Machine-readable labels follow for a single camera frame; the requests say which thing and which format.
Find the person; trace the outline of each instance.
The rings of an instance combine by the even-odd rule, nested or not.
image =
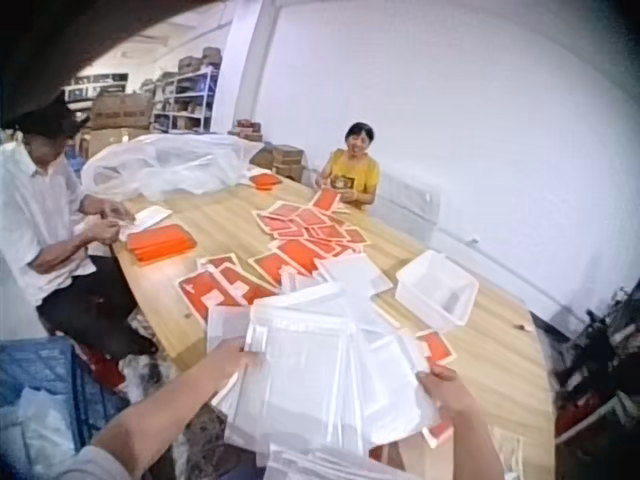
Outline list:
[[[361,208],[376,199],[380,168],[367,153],[375,138],[373,128],[357,122],[349,127],[344,139],[347,150],[339,148],[316,178],[318,188],[331,188],[340,193],[342,202]]]
[[[127,323],[136,302],[118,264],[87,254],[134,218],[122,203],[82,192],[62,155],[78,131],[63,94],[10,125],[22,140],[0,147],[0,251],[18,284],[48,326],[78,343],[114,360],[155,353]],[[80,214],[102,219],[74,233]]]
[[[182,376],[121,412],[55,478],[139,477],[234,373],[260,362],[256,353],[244,352],[243,345],[241,338],[221,342]],[[418,380],[452,419],[454,479],[503,480],[502,464],[480,408],[456,372],[435,366],[431,373],[419,374]]]

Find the yellow shirt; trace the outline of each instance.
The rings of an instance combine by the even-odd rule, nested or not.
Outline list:
[[[358,193],[371,193],[380,181],[378,162],[368,154],[365,158],[352,161],[347,152],[339,148],[329,158],[331,171],[329,182],[336,190],[355,190]]]

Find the white shirt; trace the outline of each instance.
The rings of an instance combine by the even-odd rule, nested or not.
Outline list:
[[[120,463],[101,448],[88,445],[53,474],[56,480],[130,480]]]
[[[0,147],[0,251],[27,298],[38,306],[74,275],[94,272],[86,248],[51,273],[29,267],[40,250],[73,236],[83,193],[64,155],[38,169],[22,143]]]

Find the blue basket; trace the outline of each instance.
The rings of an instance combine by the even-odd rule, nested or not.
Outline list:
[[[0,342],[0,407],[16,403],[27,387],[65,395],[76,451],[129,406],[93,379],[65,337]]]

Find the dark hair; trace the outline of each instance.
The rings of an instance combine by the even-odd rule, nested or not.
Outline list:
[[[373,142],[373,139],[376,136],[375,133],[373,133],[373,128],[371,128],[370,125],[367,125],[366,123],[363,123],[363,122],[356,122],[353,125],[351,125],[349,127],[349,130],[347,130],[347,134],[344,136],[344,139],[346,141],[349,137],[352,137],[353,135],[359,137],[363,133],[369,139],[369,143]]]
[[[80,130],[73,112],[67,107],[64,92],[44,107],[23,113],[5,124],[5,128],[17,128],[24,134],[40,135],[49,139],[71,138]]]

